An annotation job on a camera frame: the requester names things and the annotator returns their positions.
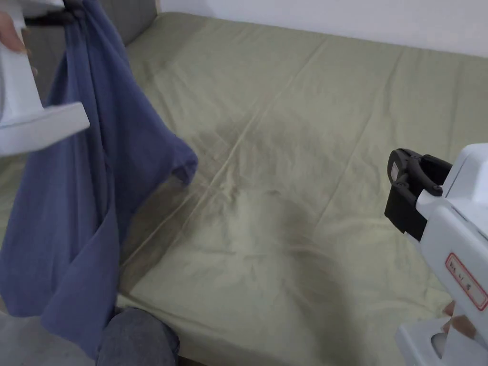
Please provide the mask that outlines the person's left hand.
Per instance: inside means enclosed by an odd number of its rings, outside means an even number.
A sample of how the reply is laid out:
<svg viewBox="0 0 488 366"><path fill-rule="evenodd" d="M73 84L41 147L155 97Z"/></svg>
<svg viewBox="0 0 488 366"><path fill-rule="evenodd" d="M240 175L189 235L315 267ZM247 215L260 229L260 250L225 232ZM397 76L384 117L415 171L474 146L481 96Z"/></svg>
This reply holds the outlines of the person's left hand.
<svg viewBox="0 0 488 366"><path fill-rule="evenodd" d="M22 36L20 36L15 28L15 24L11 16L5 12L0 12L0 42L8 50L31 58L32 52L30 49L26 48L22 38L29 33L29 28L23 28L21 30Z"/></svg>

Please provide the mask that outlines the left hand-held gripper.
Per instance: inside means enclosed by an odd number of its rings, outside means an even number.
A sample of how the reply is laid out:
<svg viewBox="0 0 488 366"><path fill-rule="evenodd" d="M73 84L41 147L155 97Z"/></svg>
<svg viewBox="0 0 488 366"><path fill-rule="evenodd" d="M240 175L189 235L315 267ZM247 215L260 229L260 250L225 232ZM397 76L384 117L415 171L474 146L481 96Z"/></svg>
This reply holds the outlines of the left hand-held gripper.
<svg viewBox="0 0 488 366"><path fill-rule="evenodd" d="M0 10L26 27L66 26L82 18L79 0L3 0ZM41 150L90 125L80 102L44 107L26 55L0 46L0 154Z"/></svg>

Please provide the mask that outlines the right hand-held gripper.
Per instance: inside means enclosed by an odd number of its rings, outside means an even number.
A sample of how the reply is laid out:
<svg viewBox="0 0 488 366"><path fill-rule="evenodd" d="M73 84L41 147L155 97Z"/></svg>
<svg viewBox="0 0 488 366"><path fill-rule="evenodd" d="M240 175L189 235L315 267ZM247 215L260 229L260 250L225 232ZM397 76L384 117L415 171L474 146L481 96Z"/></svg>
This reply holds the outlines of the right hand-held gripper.
<svg viewBox="0 0 488 366"><path fill-rule="evenodd" d="M387 163L385 216L423 256L477 333L441 327L447 318L403 324L395 334L408 366L485 366L488 362L488 146L466 146L450 164L399 148Z"/></svg>

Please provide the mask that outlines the person's right hand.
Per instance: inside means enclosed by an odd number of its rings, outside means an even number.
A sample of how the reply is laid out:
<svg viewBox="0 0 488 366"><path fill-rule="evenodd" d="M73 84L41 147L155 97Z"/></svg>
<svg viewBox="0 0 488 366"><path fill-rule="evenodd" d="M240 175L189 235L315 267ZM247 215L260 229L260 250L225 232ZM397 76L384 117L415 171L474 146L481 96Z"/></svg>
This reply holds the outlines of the person's right hand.
<svg viewBox="0 0 488 366"><path fill-rule="evenodd" d="M451 328L457 330L469 339L475 339L476 329L465 315L454 315L456 302L451 301L443 310L450 319L442 326L442 331L448 333Z"/></svg>

